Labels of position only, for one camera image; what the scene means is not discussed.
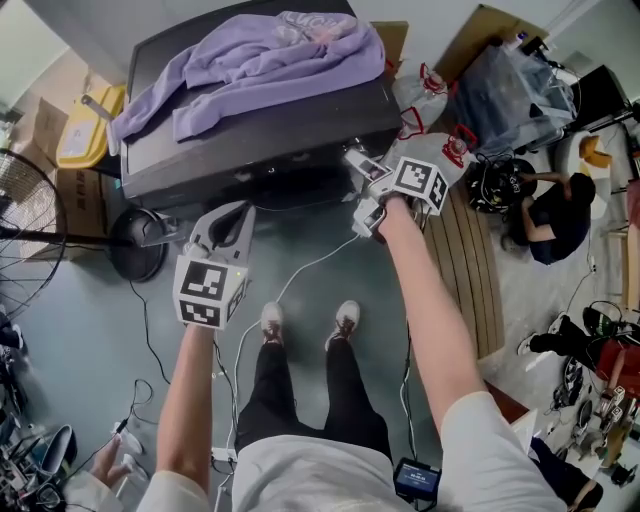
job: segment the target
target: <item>hand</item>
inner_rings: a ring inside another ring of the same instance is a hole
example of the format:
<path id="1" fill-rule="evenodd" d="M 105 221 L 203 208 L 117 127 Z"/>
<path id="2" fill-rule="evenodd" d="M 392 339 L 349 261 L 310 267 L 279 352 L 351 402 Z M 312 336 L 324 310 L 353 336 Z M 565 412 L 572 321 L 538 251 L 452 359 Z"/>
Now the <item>hand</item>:
<path id="1" fill-rule="evenodd" d="M 533 205 L 534 202 L 535 201 L 534 201 L 533 197 L 527 196 L 522 200 L 522 207 L 526 208 L 528 210 L 529 208 L 531 208 L 531 206 Z"/>
<path id="2" fill-rule="evenodd" d="M 96 454 L 93 467 L 91 471 L 89 471 L 89 473 L 109 488 L 113 487 L 123 476 L 131 473 L 129 467 L 124 464 L 113 467 L 118 448 L 120 448 L 121 444 L 122 439 L 119 435 L 115 435 L 113 439 Z"/>
<path id="3" fill-rule="evenodd" d="M 407 220 L 415 226 L 409 207 L 400 196 L 391 197 L 385 204 L 386 217 L 378 226 L 378 232 L 385 238 Z"/>

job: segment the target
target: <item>yellow container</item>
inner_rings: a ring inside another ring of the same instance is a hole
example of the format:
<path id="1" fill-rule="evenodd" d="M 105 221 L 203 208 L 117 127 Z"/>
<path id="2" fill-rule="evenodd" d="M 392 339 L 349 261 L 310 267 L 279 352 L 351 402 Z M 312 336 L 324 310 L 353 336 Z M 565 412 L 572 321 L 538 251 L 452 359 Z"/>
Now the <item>yellow container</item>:
<path id="1" fill-rule="evenodd" d="M 125 86 L 106 87 L 89 93 L 109 114 L 117 116 L 124 105 Z M 56 160 L 61 169 L 88 169 L 107 153 L 107 121 L 78 98 L 58 143 Z"/>

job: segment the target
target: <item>wooden pallet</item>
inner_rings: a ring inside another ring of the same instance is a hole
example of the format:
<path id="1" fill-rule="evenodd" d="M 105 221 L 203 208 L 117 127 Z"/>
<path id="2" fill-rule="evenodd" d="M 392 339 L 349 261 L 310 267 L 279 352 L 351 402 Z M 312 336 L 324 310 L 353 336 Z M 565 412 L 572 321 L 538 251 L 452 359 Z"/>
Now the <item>wooden pallet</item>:
<path id="1" fill-rule="evenodd" d="M 429 218 L 424 237 L 476 342 L 478 358 L 502 348 L 502 300 L 489 226 L 484 214 L 469 207 L 463 183 L 451 188 L 442 214 Z"/>

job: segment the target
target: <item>cardboard box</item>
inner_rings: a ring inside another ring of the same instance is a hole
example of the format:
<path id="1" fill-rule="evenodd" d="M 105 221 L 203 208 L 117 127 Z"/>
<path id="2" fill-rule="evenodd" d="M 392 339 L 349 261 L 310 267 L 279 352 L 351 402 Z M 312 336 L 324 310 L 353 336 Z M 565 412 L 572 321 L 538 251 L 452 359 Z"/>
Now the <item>cardboard box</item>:
<path id="1" fill-rule="evenodd" d="M 371 23 L 376 29 L 382 44 L 384 45 L 385 59 L 387 65 L 385 72 L 387 76 L 394 79 L 402 61 L 402 48 L 409 31 L 409 23 L 406 21 L 374 21 Z"/>
<path id="2" fill-rule="evenodd" d="M 435 71 L 446 82 L 456 80 L 494 38 L 510 41 L 521 32 L 545 39 L 548 34 L 526 21 L 486 5 L 479 5 L 436 64 Z"/>
<path id="3" fill-rule="evenodd" d="M 36 112 L 30 112 L 16 125 L 17 137 L 12 150 L 43 171 L 58 190 L 67 213 L 67 233 L 87 236 L 105 236 L 104 198 L 102 175 L 90 170 L 64 170 L 54 165 L 56 149 L 67 115 L 50 103 L 40 99 Z M 50 187 L 34 174 L 33 183 L 24 180 L 7 194 L 19 205 L 20 226 L 28 229 L 56 232 L 62 228 L 60 212 Z M 66 248 L 65 259 L 74 259 L 90 251 Z M 57 259 L 59 248 L 42 242 L 22 242 L 23 258 Z"/>

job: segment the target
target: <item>shoelace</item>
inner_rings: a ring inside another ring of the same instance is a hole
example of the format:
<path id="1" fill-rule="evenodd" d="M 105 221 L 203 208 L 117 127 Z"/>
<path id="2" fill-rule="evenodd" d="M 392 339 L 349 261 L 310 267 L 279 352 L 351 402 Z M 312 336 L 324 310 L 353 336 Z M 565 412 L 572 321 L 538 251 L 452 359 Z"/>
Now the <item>shoelace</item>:
<path id="1" fill-rule="evenodd" d="M 280 324 L 274 320 L 269 320 L 267 328 L 262 330 L 265 341 L 280 340 Z"/>
<path id="2" fill-rule="evenodd" d="M 337 332 L 331 336 L 332 340 L 335 339 L 343 339 L 348 340 L 353 332 L 353 328 L 355 327 L 355 322 L 350 318 L 344 317 L 342 322 L 336 321 L 336 327 L 338 328 Z"/>

